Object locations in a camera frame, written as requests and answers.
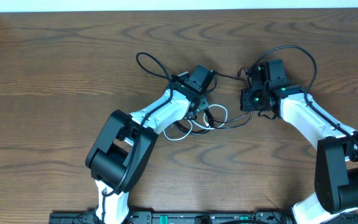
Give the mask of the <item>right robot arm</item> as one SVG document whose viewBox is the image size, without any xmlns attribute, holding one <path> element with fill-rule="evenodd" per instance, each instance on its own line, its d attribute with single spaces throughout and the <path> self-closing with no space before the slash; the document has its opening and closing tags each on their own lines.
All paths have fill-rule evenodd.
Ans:
<svg viewBox="0 0 358 224">
<path fill-rule="evenodd" d="M 317 104 L 306 89 L 291 85 L 282 60 L 256 61 L 247 71 L 250 88 L 241 110 L 274 113 L 316 149 L 314 193 L 291 208 L 293 223 L 358 221 L 358 131 Z"/>
</svg>

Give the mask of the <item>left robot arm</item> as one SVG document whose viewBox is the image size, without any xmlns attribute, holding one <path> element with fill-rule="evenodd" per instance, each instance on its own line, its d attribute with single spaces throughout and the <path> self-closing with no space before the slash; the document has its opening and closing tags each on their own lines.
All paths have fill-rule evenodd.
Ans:
<svg viewBox="0 0 358 224">
<path fill-rule="evenodd" d="M 97 223 L 127 218 L 129 191 L 143 174 L 159 134 L 206 109 L 208 87 L 215 79 L 212 70 L 198 65 L 193 73 L 172 75 L 163 95 L 144 109 L 111 113 L 85 159 L 98 187 Z"/>
</svg>

